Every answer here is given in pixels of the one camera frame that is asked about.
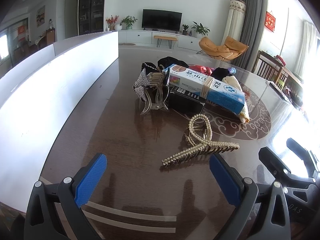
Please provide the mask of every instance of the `gray curtain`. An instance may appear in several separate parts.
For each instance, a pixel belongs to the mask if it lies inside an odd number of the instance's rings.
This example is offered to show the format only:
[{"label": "gray curtain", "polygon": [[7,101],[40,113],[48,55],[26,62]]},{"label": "gray curtain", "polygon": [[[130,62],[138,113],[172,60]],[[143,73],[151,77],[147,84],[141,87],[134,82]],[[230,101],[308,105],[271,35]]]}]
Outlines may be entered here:
[{"label": "gray curtain", "polygon": [[262,0],[242,0],[247,5],[247,12],[244,18],[244,25],[240,37],[240,42],[249,46],[247,51],[235,58],[232,62],[240,68],[247,69],[248,62],[252,54],[252,48],[256,41],[257,29],[260,20]]}]

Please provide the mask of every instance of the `rhinestone hair clip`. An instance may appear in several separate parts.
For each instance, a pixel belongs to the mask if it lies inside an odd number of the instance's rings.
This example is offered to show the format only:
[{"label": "rhinestone hair clip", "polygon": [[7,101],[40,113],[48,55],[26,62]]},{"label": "rhinestone hair clip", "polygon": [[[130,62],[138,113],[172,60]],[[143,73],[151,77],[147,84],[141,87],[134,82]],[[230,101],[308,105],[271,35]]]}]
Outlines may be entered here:
[{"label": "rhinestone hair clip", "polygon": [[132,87],[141,101],[145,103],[141,115],[151,109],[168,110],[164,101],[169,94],[169,76],[170,69],[165,73],[152,63],[142,63],[140,76]]},{"label": "rhinestone hair clip", "polygon": [[[198,119],[204,120],[204,125],[194,125],[195,121]],[[204,132],[203,137],[198,135],[196,133],[196,130],[203,130]],[[192,136],[198,141],[200,141],[200,143],[196,144]],[[199,155],[210,154],[210,153],[212,154],[222,153],[222,152],[237,150],[240,148],[238,143],[212,141],[211,140],[212,130],[211,130],[210,121],[204,114],[196,114],[191,118],[188,129],[185,132],[185,137],[187,141],[192,145],[192,147],[189,149],[183,150],[177,154],[174,154],[166,159],[163,159],[162,160],[163,166],[187,161]]]}]

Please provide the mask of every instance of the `dining table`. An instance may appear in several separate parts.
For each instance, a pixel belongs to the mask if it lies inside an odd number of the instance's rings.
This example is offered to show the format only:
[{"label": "dining table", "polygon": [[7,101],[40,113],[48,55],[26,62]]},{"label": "dining table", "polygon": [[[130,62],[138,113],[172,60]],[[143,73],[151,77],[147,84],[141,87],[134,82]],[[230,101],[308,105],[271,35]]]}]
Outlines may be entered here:
[{"label": "dining table", "polygon": [[[84,214],[103,239],[211,240],[234,210],[209,169],[209,155],[163,167],[162,159],[189,147],[184,132],[192,116],[173,109],[140,115],[144,104],[132,89],[143,62],[174,57],[188,65],[234,67],[246,97],[250,121],[241,123],[232,112],[206,102],[202,114],[210,120],[212,140],[238,143],[221,156],[239,174],[269,184],[273,175],[258,152],[269,147],[295,175],[307,177],[302,160],[286,147],[293,138],[306,149],[318,149],[316,134],[303,114],[284,100],[263,78],[201,54],[119,46],[119,58],[79,101],[57,136],[40,180],[59,183],[74,176],[96,153],[108,164]],[[245,239],[259,207],[255,206]],[[71,228],[66,232],[72,239]]]}]

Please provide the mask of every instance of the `blue gripper pad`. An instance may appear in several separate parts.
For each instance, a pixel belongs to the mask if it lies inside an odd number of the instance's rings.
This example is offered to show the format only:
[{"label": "blue gripper pad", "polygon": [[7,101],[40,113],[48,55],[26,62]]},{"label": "blue gripper pad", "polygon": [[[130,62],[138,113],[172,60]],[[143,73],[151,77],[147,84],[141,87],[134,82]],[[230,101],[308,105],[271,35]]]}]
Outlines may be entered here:
[{"label": "blue gripper pad", "polygon": [[228,203],[236,207],[240,205],[241,194],[239,186],[214,154],[210,157],[209,167]]},{"label": "blue gripper pad", "polygon": [[106,168],[107,157],[104,154],[100,154],[76,187],[75,202],[78,207],[89,201]]}]

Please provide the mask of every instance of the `black box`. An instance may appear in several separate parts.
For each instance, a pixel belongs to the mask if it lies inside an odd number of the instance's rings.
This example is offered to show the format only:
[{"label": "black box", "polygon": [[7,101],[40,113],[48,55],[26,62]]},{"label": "black box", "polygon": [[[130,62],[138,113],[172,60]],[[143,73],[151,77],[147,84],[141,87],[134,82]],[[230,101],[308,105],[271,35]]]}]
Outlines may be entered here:
[{"label": "black box", "polygon": [[170,90],[168,107],[182,114],[200,114],[204,105],[205,99],[190,91],[176,86]]}]

